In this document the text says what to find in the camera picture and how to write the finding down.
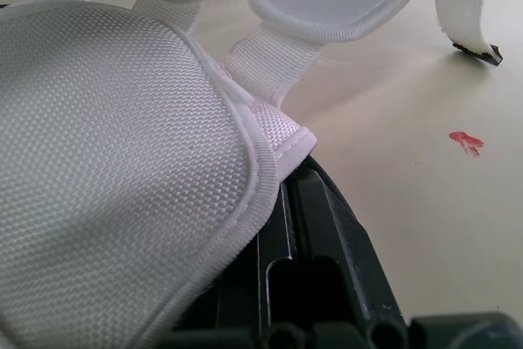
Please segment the white nylon webbing strap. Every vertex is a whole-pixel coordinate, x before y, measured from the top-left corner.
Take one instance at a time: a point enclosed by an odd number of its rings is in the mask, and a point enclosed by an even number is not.
[[[136,0],[132,9],[166,25],[176,26],[190,34],[194,28],[201,4],[201,2],[170,3],[164,0]]]
[[[481,34],[483,0],[436,0],[436,10],[443,31],[454,46],[493,65],[503,59],[496,46]]]
[[[322,46],[261,23],[235,45],[225,68],[249,93],[279,108],[288,90],[318,57]]]

